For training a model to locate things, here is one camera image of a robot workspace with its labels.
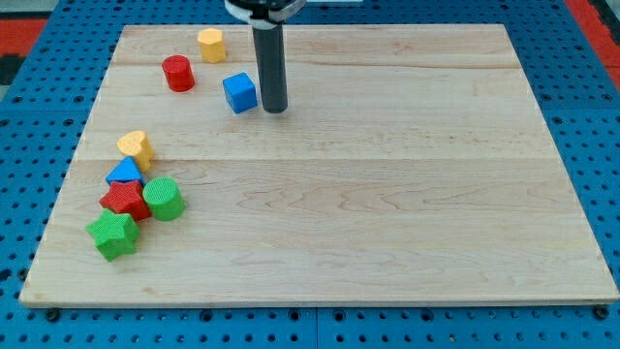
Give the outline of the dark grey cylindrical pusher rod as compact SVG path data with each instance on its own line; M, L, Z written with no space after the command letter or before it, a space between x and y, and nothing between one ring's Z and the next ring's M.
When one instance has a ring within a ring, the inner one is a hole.
M288 107L283 26L254 29L253 39L263 109L269 113L283 112Z

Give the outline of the white black robot end flange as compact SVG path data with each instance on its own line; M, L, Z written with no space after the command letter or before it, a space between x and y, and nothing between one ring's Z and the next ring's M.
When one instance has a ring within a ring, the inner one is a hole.
M274 28L297 14L305 0L225 0L225 9L253 28Z

